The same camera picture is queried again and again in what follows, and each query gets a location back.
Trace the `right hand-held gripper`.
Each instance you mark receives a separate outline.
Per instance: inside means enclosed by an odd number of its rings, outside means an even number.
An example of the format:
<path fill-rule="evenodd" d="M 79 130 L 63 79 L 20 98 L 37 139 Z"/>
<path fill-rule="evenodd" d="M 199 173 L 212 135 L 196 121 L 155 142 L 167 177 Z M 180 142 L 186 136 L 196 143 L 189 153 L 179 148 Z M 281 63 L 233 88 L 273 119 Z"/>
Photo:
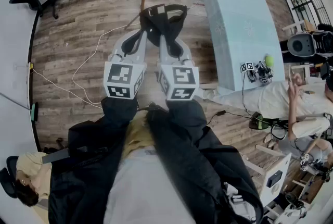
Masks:
<path fill-rule="evenodd" d="M 171 64 L 172 58 L 178 61 Z M 164 35 L 160 35 L 158 83 L 167 101 L 191 101 L 199 89 L 198 67 L 190 59 L 190 49 L 183 40 L 167 45 Z"/>

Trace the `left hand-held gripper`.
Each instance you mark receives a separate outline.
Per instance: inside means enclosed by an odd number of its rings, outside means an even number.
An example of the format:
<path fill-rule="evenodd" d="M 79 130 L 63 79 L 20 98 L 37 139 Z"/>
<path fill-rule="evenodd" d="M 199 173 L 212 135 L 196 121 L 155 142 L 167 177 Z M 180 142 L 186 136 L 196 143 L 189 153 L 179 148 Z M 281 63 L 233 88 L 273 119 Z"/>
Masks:
<path fill-rule="evenodd" d="M 108 97 L 134 99 L 144 80 L 147 32 L 133 30 L 120 37 L 105 62 L 104 88 Z"/>

